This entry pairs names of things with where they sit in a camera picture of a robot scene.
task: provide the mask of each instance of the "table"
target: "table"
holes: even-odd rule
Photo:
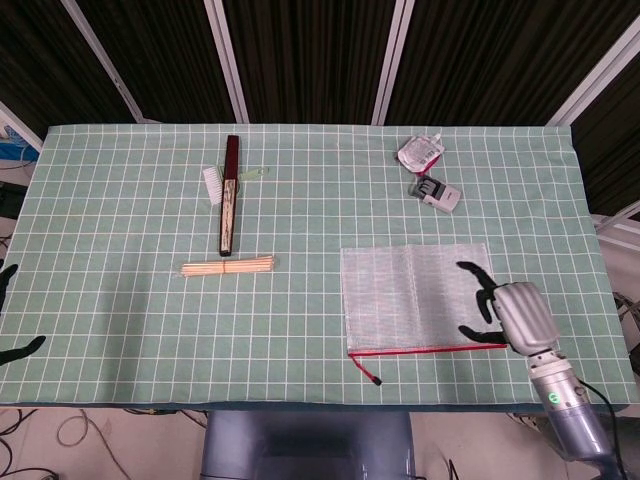
[[[432,170],[458,186],[453,215],[407,194],[393,156],[442,134]],[[203,168],[241,137],[236,257],[273,273],[183,278],[218,258],[218,208]],[[342,247],[481,242],[498,282],[535,282],[581,377],[636,402],[609,281],[568,128],[322,125],[53,127],[11,243],[0,348],[47,342],[0,372],[0,402],[317,402],[512,409],[537,404],[509,350],[346,356]]]

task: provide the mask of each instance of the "bundle of chopsticks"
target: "bundle of chopsticks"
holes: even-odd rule
[[[223,273],[257,273],[273,270],[273,255],[245,260],[219,260],[216,262],[185,263],[181,273],[185,277],[222,275]]]

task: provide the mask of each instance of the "floor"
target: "floor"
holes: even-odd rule
[[[15,165],[0,161],[0,168]],[[4,181],[27,184],[31,167],[2,174]],[[0,236],[11,233],[14,223],[0,219]],[[0,258],[4,256],[1,248]],[[607,243],[602,243],[602,250],[613,288],[639,299],[640,278],[636,272],[640,271],[640,255]],[[86,412],[129,478],[198,478],[204,429],[185,415],[132,415],[122,410],[95,408]],[[640,416],[640,405],[623,414]],[[17,415],[15,409],[0,409],[0,432],[14,424]],[[95,428],[89,426],[86,438],[82,439],[86,424],[79,415],[80,410],[74,408],[40,409],[17,431],[2,436],[13,451],[11,470],[45,467],[65,480],[126,478],[118,471]],[[192,415],[206,422],[200,413]],[[62,425],[70,417],[77,418]],[[416,470],[429,480],[448,478],[449,458],[461,480],[583,480],[596,474],[595,469],[586,465],[564,462],[539,434],[506,414],[418,413],[411,415],[411,421]],[[59,441],[78,444],[68,447]],[[0,466],[8,460],[6,450],[0,448]],[[46,473],[28,471],[13,478],[40,480],[46,478]]]

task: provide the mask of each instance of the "black curtain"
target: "black curtain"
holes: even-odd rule
[[[202,0],[78,0],[146,118],[235,122]]]
[[[225,0],[251,122],[370,124],[393,0]]]
[[[638,0],[417,0],[387,125],[544,125]]]
[[[37,135],[51,125],[133,121],[59,1],[0,6],[0,100]]]
[[[572,126],[589,211],[613,215],[640,200],[640,56]]]

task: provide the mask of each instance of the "blue object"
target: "blue object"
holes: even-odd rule
[[[200,480],[406,480],[408,413],[209,412]]]
[[[38,151],[10,126],[4,127],[9,136],[8,140],[0,140],[0,159],[2,160],[24,160],[35,162],[38,160]]]

